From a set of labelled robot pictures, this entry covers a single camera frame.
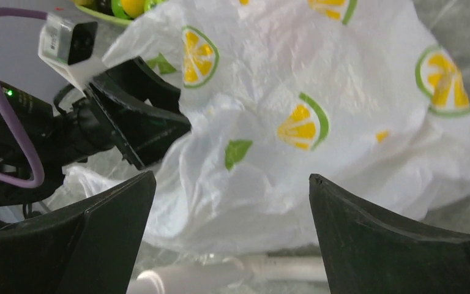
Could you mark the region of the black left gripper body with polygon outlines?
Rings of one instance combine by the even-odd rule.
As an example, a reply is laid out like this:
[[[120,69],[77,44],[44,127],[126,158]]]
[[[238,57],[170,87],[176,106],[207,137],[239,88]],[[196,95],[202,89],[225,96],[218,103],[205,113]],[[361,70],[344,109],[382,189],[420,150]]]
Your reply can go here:
[[[73,91],[66,85],[49,104],[1,82],[8,98],[42,162],[45,180],[39,187],[24,189],[0,181],[0,206],[27,205],[51,196],[64,182],[63,167],[86,162],[88,157],[114,147],[111,135],[100,125],[86,97],[72,104],[70,112],[60,106]],[[0,172],[29,179],[31,168],[0,114]]]

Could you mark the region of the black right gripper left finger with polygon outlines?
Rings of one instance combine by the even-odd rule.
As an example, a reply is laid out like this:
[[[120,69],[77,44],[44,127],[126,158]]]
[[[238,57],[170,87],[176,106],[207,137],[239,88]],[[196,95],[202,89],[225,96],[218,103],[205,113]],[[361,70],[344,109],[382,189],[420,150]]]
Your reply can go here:
[[[125,293],[155,188],[147,171],[0,229],[0,293]]]

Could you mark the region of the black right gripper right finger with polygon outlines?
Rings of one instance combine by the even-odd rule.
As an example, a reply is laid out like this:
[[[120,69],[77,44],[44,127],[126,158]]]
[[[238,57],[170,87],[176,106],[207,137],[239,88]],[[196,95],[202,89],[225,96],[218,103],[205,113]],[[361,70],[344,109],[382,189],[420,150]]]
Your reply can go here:
[[[401,216],[318,174],[309,182],[332,293],[470,293],[470,234]]]

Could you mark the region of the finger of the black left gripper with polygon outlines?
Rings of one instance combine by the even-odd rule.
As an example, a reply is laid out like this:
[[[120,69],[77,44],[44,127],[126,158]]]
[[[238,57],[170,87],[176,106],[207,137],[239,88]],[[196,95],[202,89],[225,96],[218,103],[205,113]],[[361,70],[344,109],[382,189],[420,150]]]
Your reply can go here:
[[[190,132],[190,122],[182,113],[142,102],[110,79],[95,79],[84,91],[123,158],[138,170],[160,162],[171,145]]]
[[[114,84],[134,98],[173,113],[180,113],[181,90],[165,82],[141,57],[124,61],[105,71]]]

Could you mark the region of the white printed plastic bag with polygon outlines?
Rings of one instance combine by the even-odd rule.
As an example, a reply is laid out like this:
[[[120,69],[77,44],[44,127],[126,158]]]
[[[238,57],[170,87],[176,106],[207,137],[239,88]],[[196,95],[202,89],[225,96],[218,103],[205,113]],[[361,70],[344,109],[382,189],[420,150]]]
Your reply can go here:
[[[196,253],[314,244],[313,173],[415,220],[470,195],[470,104],[412,1],[168,1],[102,57],[181,90],[143,240]]]

